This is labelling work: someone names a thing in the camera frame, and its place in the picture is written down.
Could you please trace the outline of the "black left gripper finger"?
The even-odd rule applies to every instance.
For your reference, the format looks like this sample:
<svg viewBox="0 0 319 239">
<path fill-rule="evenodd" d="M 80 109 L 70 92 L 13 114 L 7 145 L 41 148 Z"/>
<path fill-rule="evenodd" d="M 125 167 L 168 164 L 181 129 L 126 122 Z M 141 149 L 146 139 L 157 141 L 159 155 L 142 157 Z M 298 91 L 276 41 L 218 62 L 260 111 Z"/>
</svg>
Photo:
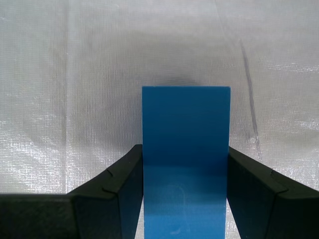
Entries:
<svg viewBox="0 0 319 239">
<path fill-rule="evenodd" d="M 233 149 L 227 200 L 243 239 L 317 239 L 319 193 Z"/>
<path fill-rule="evenodd" d="M 1 194 L 3 239 L 133 239 L 143 199 L 142 146 L 67 194 Z"/>
</svg>

